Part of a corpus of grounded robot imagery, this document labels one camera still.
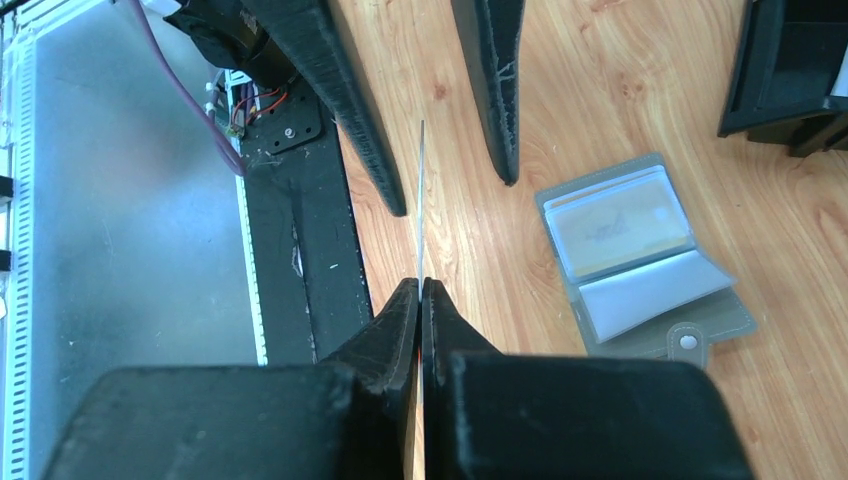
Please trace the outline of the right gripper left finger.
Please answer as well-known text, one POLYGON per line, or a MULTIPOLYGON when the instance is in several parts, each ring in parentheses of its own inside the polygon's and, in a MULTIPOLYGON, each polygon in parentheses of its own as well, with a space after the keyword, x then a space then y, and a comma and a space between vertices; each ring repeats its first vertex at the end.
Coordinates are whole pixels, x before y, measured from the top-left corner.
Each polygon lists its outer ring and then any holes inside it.
POLYGON ((414 449, 420 283, 327 358, 103 375, 47 479, 404 479, 414 449))

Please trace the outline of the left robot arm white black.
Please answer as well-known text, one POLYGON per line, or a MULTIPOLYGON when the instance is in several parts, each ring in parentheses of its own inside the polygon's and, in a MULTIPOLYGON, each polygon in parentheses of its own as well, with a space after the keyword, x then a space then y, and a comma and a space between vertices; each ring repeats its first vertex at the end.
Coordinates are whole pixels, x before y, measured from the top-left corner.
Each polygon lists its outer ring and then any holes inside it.
MULTIPOLYGON (((451 9, 495 172, 519 178, 522 1, 454 1, 451 9)), ((394 154, 339 1, 180 1, 165 21, 216 67, 281 87, 298 73, 341 123, 388 210, 406 215, 394 154)))

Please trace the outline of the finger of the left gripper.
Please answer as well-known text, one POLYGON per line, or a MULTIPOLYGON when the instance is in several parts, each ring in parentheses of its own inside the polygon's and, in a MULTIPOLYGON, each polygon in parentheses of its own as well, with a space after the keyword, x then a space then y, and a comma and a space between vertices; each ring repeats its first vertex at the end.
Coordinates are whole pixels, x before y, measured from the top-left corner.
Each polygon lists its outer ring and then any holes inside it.
POLYGON ((244 3, 334 114, 388 211, 407 214, 402 180, 340 1, 244 3))
POLYGON ((519 179, 519 47, 523 0, 454 0, 457 34, 496 174, 519 179))

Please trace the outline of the tan credit card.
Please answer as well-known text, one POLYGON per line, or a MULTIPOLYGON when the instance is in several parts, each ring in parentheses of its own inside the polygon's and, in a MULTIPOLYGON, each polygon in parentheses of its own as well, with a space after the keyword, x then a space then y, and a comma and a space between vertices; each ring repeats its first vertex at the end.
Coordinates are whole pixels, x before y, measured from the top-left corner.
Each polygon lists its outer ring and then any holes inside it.
POLYGON ((406 413, 404 420, 405 432, 403 433, 403 472, 405 479, 415 478, 416 465, 416 442, 418 438, 418 414, 416 413, 418 405, 422 402, 422 380, 421 380, 421 301, 423 295, 424 282, 424 193, 425 193, 425 120, 420 122, 420 141, 418 152, 418 187, 417 187, 417 213, 416 213, 416 247, 417 247, 417 303, 415 320, 413 321, 413 349, 410 370, 410 390, 408 395, 408 405, 405 407, 406 413))

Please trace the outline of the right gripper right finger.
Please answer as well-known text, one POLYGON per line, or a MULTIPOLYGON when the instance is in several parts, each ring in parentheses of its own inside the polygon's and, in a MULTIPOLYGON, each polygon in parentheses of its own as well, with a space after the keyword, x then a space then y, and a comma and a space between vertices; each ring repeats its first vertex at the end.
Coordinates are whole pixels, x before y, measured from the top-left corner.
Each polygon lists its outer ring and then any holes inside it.
POLYGON ((430 479, 751 479, 707 374, 684 362, 500 352, 444 284, 421 298, 430 479))

